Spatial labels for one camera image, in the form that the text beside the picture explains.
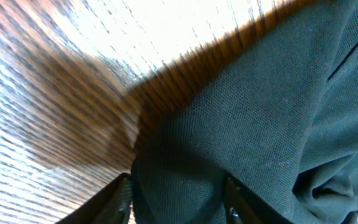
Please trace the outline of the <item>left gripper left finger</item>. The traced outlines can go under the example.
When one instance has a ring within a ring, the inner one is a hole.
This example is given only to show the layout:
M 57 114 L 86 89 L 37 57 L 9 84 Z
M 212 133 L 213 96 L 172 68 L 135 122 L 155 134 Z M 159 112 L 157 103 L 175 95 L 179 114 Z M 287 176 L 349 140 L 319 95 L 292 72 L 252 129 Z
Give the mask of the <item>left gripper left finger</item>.
M 132 179 L 122 173 L 57 224 L 128 224 L 131 204 Z

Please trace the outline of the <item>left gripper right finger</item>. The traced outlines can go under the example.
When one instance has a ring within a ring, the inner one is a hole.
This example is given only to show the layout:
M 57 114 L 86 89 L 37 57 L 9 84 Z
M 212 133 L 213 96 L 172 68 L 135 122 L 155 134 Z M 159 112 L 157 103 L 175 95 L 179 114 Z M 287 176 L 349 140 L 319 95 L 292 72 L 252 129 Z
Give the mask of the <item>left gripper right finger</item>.
M 226 177 L 224 207 L 227 224 L 291 224 L 231 175 Z

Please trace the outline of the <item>black polo shirt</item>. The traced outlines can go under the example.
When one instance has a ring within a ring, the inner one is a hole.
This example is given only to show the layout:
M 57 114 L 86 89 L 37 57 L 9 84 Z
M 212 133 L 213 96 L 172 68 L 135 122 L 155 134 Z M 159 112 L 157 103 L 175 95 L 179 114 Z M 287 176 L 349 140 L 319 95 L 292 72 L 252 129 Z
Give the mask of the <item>black polo shirt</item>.
M 226 175 L 266 223 L 358 219 L 358 1 L 320 1 L 227 66 L 147 141 L 137 223 L 224 223 Z

